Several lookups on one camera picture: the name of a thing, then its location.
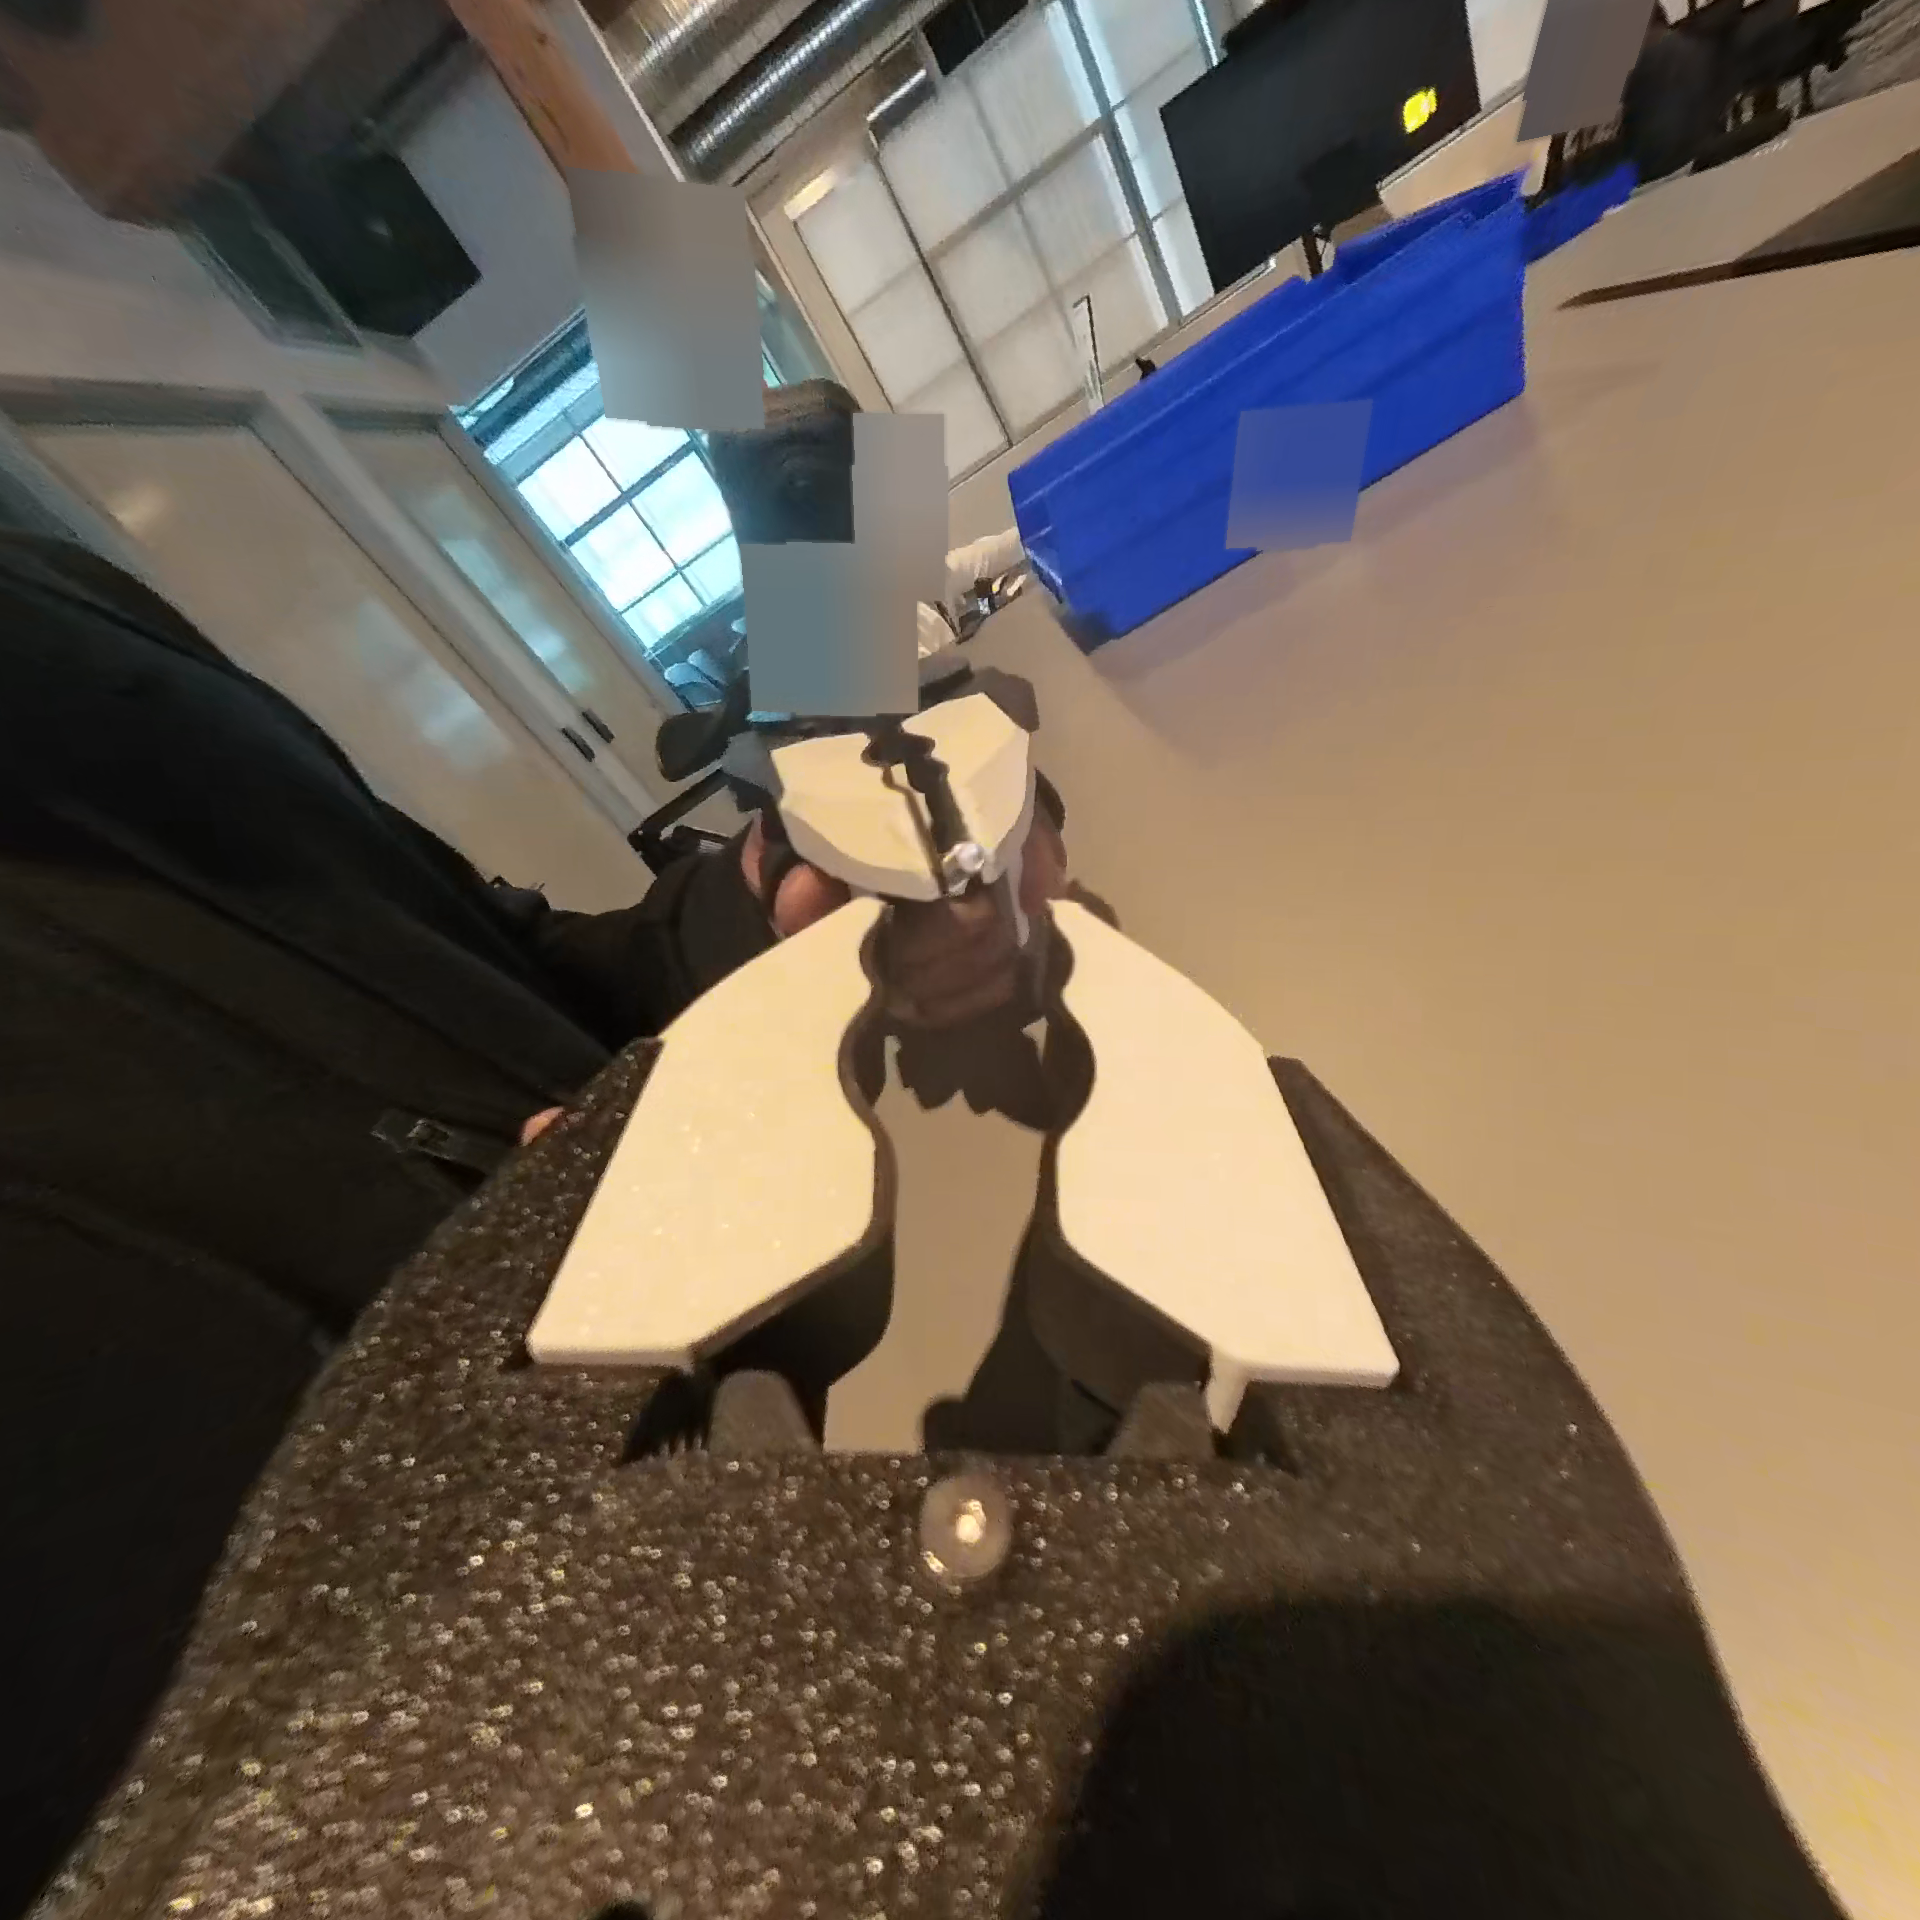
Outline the person's left forearm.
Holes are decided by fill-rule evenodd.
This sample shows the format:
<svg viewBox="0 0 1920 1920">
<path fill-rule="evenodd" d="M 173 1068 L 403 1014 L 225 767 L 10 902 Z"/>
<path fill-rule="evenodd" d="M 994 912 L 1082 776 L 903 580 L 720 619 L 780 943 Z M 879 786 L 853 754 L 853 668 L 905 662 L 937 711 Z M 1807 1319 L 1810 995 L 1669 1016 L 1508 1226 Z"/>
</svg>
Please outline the person's left forearm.
<svg viewBox="0 0 1920 1920">
<path fill-rule="evenodd" d="M 749 838 L 589 915 L 483 876 L 135 575 L 4 536 L 4 912 L 168 1023 L 491 1170 L 522 1127 L 776 945 Z"/>
</svg>

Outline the blue plastic bin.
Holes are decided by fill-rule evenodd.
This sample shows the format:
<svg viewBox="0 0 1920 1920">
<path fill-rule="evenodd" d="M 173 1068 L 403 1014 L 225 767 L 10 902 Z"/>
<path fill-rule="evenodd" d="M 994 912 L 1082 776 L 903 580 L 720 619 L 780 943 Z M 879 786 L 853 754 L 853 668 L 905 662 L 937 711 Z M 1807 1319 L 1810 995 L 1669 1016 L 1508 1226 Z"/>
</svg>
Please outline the blue plastic bin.
<svg viewBox="0 0 1920 1920">
<path fill-rule="evenodd" d="M 1088 655 L 1261 550 L 1354 536 L 1357 496 L 1522 396 L 1522 174 L 1349 243 L 1008 475 Z"/>
</svg>

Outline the wooden pillar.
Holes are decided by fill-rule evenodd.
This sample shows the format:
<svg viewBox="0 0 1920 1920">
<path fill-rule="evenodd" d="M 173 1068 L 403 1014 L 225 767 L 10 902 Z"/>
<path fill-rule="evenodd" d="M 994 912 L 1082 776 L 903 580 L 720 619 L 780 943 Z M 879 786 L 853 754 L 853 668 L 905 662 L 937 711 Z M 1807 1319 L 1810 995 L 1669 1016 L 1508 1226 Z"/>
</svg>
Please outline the wooden pillar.
<svg viewBox="0 0 1920 1920">
<path fill-rule="evenodd" d="M 563 47 L 549 6 L 449 2 L 449 12 L 561 174 L 637 171 L 615 122 Z"/>
</svg>

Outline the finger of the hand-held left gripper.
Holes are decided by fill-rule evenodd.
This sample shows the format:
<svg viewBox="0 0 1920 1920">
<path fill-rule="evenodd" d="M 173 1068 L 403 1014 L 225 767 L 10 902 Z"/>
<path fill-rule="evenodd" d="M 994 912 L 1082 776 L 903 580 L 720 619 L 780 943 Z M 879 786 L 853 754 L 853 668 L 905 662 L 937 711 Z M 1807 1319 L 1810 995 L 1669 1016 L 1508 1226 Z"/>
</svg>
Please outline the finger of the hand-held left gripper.
<svg viewBox="0 0 1920 1920">
<path fill-rule="evenodd" d="M 922 732 L 791 737 L 770 750 L 776 815 L 805 864 L 856 894 L 936 904 L 952 880 L 940 824 L 952 800 Z"/>
<path fill-rule="evenodd" d="M 905 720 L 905 782 L 923 828 L 929 868 L 929 825 L 941 815 L 959 815 L 977 838 L 993 840 L 994 882 L 944 898 L 985 897 L 1005 920 L 1018 950 L 1031 945 L 1028 912 L 1023 905 L 1024 848 L 1039 815 L 1031 742 L 1028 727 L 994 695 L 979 690 Z"/>
</svg>

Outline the black office chair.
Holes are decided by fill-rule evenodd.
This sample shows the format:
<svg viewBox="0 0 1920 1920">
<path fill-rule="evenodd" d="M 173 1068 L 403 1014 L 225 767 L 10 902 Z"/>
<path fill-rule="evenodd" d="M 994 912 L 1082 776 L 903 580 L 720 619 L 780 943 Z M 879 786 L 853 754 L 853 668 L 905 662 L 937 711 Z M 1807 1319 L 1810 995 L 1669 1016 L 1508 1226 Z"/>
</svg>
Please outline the black office chair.
<svg viewBox="0 0 1920 1920">
<path fill-rule="evenodd" d="M 748 682 L 736 680 L 719 705 L 680 711 L 661 723 L 656 761 L 673 793 L 628 835 L 628 847 L 653 879 L 688 857 L 720 850 L 730 840 L 693 824 L 690 816 L 709 800 L 732 793 L 724 754 L 748 732 L 749 711 Z"/>
</svg>

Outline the black wall speaker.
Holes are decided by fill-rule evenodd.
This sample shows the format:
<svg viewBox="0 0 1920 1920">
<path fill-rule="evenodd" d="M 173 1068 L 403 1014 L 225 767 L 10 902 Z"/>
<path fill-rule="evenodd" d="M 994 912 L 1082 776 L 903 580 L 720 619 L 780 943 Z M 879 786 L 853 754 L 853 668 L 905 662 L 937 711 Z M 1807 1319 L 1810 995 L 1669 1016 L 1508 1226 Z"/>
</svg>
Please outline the black wall speaker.
<svg viewBox="0 0 1920 1920">
<path fill-rule="evenodd" d="M 327 162 L 312 262 L 359 329 L 413 338 L 483 279 L 410 168 L 354 151 Z"/>
</svg>

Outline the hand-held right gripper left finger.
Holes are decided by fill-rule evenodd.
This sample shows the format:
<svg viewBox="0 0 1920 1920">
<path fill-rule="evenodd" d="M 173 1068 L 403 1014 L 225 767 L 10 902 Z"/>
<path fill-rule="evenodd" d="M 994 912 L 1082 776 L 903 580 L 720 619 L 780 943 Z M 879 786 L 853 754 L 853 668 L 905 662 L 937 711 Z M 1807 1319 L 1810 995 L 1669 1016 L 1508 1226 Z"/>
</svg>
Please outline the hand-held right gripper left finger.
<svg viewBox="0 0 1920 1920">
<path fill-rule="evenodd" d="M 837 908 L 666 1028 L 530 1361 L 688 1374 L 884 1246 L 893 1153 L 860 1070 L 881 920 Z"/>
</svg>

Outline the small blue bin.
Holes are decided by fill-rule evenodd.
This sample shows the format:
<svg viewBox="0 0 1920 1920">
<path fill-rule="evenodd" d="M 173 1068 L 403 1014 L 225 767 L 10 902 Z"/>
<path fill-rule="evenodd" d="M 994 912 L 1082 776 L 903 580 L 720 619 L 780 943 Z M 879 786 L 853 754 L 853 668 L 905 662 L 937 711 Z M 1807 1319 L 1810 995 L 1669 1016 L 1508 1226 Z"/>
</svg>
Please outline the small blue bin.
<svg viewBox="0 0 1920 1920">
<path fill-rule="evenodd" d="M 1564 249 L 1623 206 L 1640 185 L 1633 161 L 1621 161 L 1602 174 L 1565 178 L 1553 192 L 1527 201 L 1522 223 L 1522 255 L 1527 265 Z"/>
</svg>

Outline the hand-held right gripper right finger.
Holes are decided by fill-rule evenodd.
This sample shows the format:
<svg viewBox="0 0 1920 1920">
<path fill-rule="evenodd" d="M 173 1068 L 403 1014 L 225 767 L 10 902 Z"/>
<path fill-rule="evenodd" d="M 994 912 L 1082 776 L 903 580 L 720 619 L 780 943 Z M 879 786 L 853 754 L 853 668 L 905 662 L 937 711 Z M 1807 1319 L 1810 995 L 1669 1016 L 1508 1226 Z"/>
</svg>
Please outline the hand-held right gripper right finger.
<svg viewBox="0 0 1920 1920">
<path fill-rule="evenodd" d="M 1389 1387 L 1401 1361 L 1275 1066 L 1183 972 L 1091 915 L 1051 916 L 1056 1014 L 1088 1091 L 1048 1145 L 1045 1348 L 1092 1399 L 1195 1386 Z"/>
</svg>

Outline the silver ventilation duct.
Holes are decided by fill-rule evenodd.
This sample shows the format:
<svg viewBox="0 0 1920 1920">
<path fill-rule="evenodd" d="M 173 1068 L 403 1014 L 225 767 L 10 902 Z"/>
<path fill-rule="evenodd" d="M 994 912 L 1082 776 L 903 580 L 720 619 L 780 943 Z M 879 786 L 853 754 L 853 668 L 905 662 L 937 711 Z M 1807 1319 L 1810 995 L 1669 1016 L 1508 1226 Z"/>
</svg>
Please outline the silver ventilation duct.
<svg viewBox="0 0 1920 1920">
<path fill-rule="evenodd" d="M 687 168 L 752 159 L 916 33 L 940 2 L 633 2 L 608 49 Z"/>
</svg>

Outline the large grid window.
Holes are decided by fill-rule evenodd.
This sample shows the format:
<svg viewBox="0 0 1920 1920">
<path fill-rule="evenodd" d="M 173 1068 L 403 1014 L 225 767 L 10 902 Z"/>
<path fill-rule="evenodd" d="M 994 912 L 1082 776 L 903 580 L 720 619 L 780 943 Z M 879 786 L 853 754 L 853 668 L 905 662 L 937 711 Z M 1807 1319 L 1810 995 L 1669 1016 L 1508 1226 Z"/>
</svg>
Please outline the large grid window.
<svg viewBox="0 0 1920 1920">
<path fill-rule="evenodd" d="M 1161 111 L 1216 7 L 1023 6 L 954 72 L 903 44 L 861 131 L 780 206 L 883 403 L 941 417 L 952 479 L 1211 305 Z"/>
</svg>

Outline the black table mat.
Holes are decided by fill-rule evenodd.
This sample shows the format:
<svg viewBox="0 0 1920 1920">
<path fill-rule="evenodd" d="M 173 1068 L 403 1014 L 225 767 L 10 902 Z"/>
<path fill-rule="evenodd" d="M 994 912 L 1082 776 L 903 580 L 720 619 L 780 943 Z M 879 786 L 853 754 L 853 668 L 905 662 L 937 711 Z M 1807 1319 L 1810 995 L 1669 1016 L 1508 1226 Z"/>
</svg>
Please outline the black table mat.
<svg viewBox="0 0 1920 1920">
<path fill-rule="evenodd" d="M 1595 308 L 1647 297 L 1681 296 L 1717 284 L 1752 281 L 1769 275 L 1807 273 L 1872 257 L 1916 255 L 1919 249 L 1919 151 L 1887 161 L 1795 218 L 1761 226 L 1753 214 L 1745 224 L 1732 218 L 1697 220 L 1663 251 L 1623 249 L 1593 263 L 1593 275 L 1562 300 L 1564 311 Z"/>
</svg>

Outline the white glass door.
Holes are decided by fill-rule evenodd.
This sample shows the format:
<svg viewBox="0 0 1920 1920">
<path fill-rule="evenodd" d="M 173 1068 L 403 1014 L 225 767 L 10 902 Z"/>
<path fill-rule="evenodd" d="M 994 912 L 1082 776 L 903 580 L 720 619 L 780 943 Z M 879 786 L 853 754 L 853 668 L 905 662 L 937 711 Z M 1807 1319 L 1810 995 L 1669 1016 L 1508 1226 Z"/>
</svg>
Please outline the white glass door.
<svg viewBox="0 0 1920 1920">
<path fill-rule="evenodd" d="M 586 579 L 447 417 L 323 403 L 319 422 L 405 580 L 453 617 L 474 673 L 637 867 L 637 828 L 664 796 L 653 746 L 666 711 Z"/>
<path fill-rule="evenodd" d="M 528 771 L 453 655 L 249 423 L 15 417 L 63 495 L 397 808 L 513 874 Z"/>
</svg>

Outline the black wall monitor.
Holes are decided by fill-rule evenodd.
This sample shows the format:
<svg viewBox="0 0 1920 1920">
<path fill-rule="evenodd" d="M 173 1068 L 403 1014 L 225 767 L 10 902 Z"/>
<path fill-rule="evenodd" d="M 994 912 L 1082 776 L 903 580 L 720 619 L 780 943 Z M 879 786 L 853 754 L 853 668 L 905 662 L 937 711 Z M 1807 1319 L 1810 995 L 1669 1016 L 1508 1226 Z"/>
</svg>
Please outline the black wall monitor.
<svg viewBox="0 0 1920 1920">
<path fill-rule="evenodd" d="M 1259 6 L 1159 111 L 1219 296 L 1379 208 L 1381 180 L 1482 111 L 1464 2 Z"/>
</svg>

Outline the person's left hand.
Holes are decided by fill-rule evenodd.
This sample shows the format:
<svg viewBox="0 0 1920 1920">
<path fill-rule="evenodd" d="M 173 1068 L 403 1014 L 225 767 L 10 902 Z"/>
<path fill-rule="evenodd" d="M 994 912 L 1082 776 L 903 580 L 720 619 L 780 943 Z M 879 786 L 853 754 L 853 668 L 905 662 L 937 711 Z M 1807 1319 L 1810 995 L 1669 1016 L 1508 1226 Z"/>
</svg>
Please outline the person's left hand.
<svg viewBox="0 0 1920 1920">
<path fill-rule="evenodd" d="M 772 937 L 784 943 L 827 920 L 853 894 L 839 879 L 797 860 L 776 828 L 770 811 L 754 811 L 739 860 Z M 1069 876 L 1065 802 L 1045 776 L 1039 776 L 1018 898 L 1028 929 L 1039 929 L 1059 902 L 1082 905 L 1114 929 L 1120 923 L 1112 904 Z M 1026 953 L 1013 912 L 988 897 L 898 905 L 881 934 L 881 985 L 890 1017 L 903 1027 L 963 1025 L 1024 992 Z"/>
</svg>

